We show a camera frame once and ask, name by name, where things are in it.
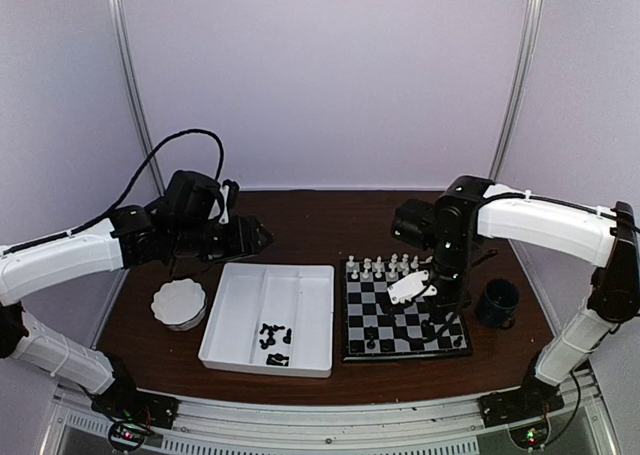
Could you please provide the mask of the black chess piece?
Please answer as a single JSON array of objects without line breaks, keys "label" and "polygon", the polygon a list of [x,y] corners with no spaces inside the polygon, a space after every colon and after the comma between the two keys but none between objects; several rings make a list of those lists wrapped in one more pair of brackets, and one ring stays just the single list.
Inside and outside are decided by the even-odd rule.
[{"label": "black chess piece", "polygon": [[383,352],[393,352],[395,349],[395,344],[393,340],[382,340],[381,341],[381,350]]}]

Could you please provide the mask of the black and silver chessboard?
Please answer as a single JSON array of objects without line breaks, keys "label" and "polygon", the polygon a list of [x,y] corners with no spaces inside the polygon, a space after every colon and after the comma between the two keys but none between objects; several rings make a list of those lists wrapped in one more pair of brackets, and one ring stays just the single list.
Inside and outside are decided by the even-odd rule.
[{"label": "black and silver chessboard", "polygon": [[[436,335],[448,315],[436,314],[427,297],[393,305],[387,288],[394,282],[350,281],[341,261],[342,280],[342,355],[345,362],[398,361],[403,359],[436,359],[473,354],[471,338],[460,315],[443,335]],[[365,329],[376,330],[376,348],[366,348]],[[462,337],[459,348],[453,341]],[[393,340],[393,352],[381,350],[382,340]]]}]

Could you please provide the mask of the white plastic tray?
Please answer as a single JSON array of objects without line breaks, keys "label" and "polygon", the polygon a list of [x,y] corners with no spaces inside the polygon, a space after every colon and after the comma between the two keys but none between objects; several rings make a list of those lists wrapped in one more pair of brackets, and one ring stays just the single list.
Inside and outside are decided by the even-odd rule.
[{"label": "white plastic tray", "polygon": [[[198,358],[208,369],[327,378],[333,365],[334,275],[330,265],[229,263]],[[293,330],[288,367],[267,366],[258,336],[263,323]]]}]

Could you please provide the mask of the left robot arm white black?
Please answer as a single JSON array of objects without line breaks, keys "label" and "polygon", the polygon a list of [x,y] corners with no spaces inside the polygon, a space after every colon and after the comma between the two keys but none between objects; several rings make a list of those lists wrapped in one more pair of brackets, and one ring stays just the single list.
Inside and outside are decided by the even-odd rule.
[{"label": "left robot arm white black", "polygon": [[124,363],[91,350],[38,321],[22,299],[86,275],[181,258],[222,263],[254,256],[273,241],[253,216],[233,209],[239,186],[194,172],[175,172],[165,193],[146,206],[115,207],[86,228],[1,251],[1,356],[71,380],[123,419],[144,399]]}]

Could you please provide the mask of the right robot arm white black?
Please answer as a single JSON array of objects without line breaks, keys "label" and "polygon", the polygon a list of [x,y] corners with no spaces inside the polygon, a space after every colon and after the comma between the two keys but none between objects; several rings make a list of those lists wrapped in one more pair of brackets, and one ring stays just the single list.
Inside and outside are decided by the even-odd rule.
[{"label": "right robot arm white black", "polygon": [[426,296],[460,310],[470,282],[471,252],[481,239],[541,246],[594,266],[590,295],[533,358],[513,394],[513,408],[522,416],[535,415],[607,333],[639,312],[639,230],[625,202],[613,208],[579,205],[464,175],[434,203],[410,199],[402,204],[391,233],[433,252],[426,268],[389,287],[393,304]]}]

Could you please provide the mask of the white chess pieces row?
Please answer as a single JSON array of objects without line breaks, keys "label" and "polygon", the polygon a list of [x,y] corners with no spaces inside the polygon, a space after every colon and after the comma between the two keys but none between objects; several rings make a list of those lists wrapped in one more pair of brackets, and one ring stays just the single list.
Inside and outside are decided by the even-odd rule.
[{"label": "white chess pieces row", "polygon": [[344,267],[346,277],[350,281],[395,282],[414,272],[426,270],[431,261],[431,256],[420,258],[418,255],[411,256],[407,253],[392,253],[387,258],[377,256],[361,259],[349,255],[344,261]]}]

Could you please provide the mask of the black chess pieces pile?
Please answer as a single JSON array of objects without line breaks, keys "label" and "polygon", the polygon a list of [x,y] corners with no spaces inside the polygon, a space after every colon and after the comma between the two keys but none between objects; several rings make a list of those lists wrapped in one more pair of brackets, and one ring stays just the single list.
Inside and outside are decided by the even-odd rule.
[{"label": "black chess pieces pile", "polygon": [[267,366],[288,367],[291,362],[293,330],[291,327],[263,323],[258,336],[260,352]]}]

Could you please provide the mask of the dark blue mug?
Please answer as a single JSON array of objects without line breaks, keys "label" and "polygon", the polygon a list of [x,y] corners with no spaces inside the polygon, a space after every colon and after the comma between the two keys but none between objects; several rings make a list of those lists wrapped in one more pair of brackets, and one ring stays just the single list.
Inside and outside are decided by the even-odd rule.
[{"label": "dark blue mug", "polygon": [[477,320],[484,326],[509,330],[515,325],[515,310],[520,301],[517,286],[506,279],[490,280],[475,309]]}]

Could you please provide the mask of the white scalloped bowl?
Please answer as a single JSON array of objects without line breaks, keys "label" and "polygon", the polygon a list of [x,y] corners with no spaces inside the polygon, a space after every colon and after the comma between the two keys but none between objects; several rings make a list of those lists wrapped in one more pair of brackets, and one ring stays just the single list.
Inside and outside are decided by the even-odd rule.
[{"label": "white scalloped bowl", "polygon": [[204,318],[207,296],[202,285],[192,279],[164,283],[153,295],[154,318],[173,331],[195,328]]}]

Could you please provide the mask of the aluminium front rail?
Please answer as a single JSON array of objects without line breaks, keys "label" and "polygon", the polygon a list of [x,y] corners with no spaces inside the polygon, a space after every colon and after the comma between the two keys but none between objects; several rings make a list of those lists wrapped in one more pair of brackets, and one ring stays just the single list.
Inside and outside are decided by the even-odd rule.
[{"label": "aluminium front rail", "polygon": [[[562,384],[565,407],[547,415],[544,450],[520,449],[516,425],[487,426],[478,400],[488,392],[414,402],[365,405],[269,405],[173,395],[171,429],[153,428],[132,454],[622,454],[600,387],[590,369],[578,390]],[[60,382],[35,454],[119,454],[107,440],[110,420],[93,412],[80,389]]]}]

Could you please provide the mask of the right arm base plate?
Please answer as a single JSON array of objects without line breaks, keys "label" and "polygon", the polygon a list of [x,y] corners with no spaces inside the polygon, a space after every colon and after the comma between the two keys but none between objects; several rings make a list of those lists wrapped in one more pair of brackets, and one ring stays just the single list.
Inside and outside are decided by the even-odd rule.
[{"label": "right arm base plate", "polygon": [[481,396],[478,404],[486,428],[542,417],[565,406],[555,387],[540,389],[523,386]]}]

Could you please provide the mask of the left aluminium frame post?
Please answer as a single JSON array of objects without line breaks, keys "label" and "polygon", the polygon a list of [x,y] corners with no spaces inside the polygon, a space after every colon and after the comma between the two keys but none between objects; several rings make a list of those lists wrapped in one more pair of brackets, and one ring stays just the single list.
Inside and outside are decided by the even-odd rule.
[{"label": "left aluminium frame post", "polygon": [[143,155],[149,156],[153,149],[153,142],[136,77],[134,59],[126,24],[124,3],[123,0],[107,0],[107,4],[111,14],[134,130],[141,145]]}]

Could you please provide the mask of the aluminium frame post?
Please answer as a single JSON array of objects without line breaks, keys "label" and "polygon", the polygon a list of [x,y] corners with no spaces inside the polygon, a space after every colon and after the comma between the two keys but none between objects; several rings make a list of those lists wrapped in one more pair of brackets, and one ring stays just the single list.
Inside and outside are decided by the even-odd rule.
[{"label": "aluminium frame post", "polygon": [[153,142],[136,77],[134,59],[126,24],[124,3],[123,0],[107,0],[107,4],[111,14],[134,130],[141,145],[143,155],[149,156],[153,149]]},{"label": "aluminium frame post", "polygon": [[527,0],[526,3],[511,88],[488,175],[494,181],[500,178],[504,169],[509,146],[515,133],[525,85],[538,40],[543,4],[544,0]]}]

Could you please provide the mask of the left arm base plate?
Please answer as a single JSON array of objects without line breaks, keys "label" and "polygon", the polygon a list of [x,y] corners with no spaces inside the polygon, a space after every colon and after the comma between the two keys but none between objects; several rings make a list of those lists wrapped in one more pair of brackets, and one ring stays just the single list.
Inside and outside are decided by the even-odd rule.
[{"label": "left arm base plate", "polygon": [[133,422],[148,429],[171,429],[179,408],[179,401],[174,397],[138,390],[87,395],[92,402],[91,408],[108,419]]}]

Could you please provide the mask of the right aluminium frame post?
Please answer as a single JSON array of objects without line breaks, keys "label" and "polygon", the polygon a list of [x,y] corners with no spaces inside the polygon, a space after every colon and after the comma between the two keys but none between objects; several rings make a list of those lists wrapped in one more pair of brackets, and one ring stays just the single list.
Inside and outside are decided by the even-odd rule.
[{"label": "right aluminium frame post", "polygon": [[543,4],[544,0],[527,0],[526,3],[511,88],[488,175],[494,181],[500,178],[504,169],[509,146],[515,133],[525,85],[538,40]]}]

